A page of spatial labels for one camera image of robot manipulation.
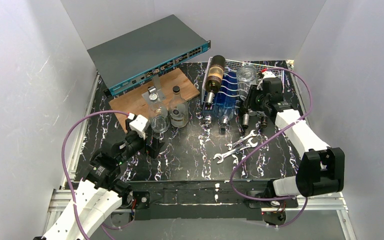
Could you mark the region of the clear liquor bottle black cap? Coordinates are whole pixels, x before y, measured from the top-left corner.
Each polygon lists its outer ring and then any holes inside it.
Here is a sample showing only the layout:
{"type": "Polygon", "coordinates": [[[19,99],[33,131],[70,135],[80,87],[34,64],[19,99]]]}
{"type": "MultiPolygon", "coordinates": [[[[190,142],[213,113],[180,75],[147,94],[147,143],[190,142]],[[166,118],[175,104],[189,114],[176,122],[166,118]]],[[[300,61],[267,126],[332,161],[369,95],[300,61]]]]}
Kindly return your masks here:
{"type": "Polygon", "coordinates": [[[173,96],[168,104],[170,122],[176,128],[185,127],[189,121],[189,104],[181,96],[180,90],[178,85],[172,88],[173,96]]]}

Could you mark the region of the dark wine bottle gold label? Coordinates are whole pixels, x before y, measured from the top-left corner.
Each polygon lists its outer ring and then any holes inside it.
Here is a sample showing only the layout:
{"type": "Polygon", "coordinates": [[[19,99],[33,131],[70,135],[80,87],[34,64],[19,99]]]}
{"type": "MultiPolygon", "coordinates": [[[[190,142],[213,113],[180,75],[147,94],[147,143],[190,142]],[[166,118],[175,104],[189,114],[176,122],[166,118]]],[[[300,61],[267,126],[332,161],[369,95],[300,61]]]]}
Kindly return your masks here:
{"type": "Polygon", "coordinates": [[[222,85],[226,66],[226,59],[222,55],[215,55],[212,57],[208,74],[205,80],[205,91],[207,93],[204,106],[209,108],[213,104],[216,94],[219,92],[222,85]]]}

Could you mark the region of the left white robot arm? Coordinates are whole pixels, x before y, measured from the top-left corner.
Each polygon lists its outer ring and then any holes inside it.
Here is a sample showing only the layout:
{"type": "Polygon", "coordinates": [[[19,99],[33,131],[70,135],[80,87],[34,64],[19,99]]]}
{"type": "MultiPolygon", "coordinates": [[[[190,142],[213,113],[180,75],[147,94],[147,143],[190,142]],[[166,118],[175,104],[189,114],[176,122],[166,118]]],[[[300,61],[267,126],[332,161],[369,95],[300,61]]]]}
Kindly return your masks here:
{"type": "Polygon", "coordinates": [[[163,136],[151,130],[145,138],[134,130],[115,130],[115,135],[93,153],[87,173],[60,217],[38,239],[89,239],[132,192],[131,185],[121,180],[121,166],[138,152],[155,159],[164,144],[163,136]]]}

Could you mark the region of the clear bottle white cap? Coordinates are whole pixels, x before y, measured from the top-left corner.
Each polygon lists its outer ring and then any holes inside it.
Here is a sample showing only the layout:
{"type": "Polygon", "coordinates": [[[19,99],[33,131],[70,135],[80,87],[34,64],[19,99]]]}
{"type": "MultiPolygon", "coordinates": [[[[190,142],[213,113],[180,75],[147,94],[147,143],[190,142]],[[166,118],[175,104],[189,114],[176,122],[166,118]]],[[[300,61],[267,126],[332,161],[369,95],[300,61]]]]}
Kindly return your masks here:
{"type": "Polygon", "coordinates": [[[156,133],[164,133],[169,128],[169,118],[167,107],[159,101],[157,93],[149,95],[150,103],[148,105],[148,116],[150,120],[150,126],[156,133]]]}

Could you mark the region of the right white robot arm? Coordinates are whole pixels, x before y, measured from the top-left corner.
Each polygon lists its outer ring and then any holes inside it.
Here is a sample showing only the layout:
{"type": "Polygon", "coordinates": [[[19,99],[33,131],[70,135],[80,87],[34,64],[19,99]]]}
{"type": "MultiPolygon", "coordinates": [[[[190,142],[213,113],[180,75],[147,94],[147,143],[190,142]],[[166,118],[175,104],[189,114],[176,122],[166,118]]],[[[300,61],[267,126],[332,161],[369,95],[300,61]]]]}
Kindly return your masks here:
{"type": "Polygon", "coordinates": [[[284,99],[279,78],[269,77],[260,85],[251,85],[244,104],[254,112],[264,112],[279,129],[284,129],[301,158],[295,176],[269,181],[267,196],[312,197],[343,190],[345,153],[322,141],[301,119],[300,112],[284,99]]]}

